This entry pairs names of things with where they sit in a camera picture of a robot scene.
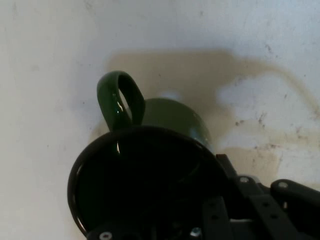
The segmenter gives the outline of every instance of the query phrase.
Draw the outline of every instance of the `white surface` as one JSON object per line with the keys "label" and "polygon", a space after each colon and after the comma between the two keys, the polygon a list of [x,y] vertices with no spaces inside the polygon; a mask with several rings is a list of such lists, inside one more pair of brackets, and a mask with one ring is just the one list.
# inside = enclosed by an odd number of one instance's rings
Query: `white surface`
{"label": "white surface", "polygon": [[319,11],[317,0],[2,0],[0,238],[84,239],[67,180],[107,131],[96,84],[114,69],[146,98],[196,110],[239,173],[320,189]]}

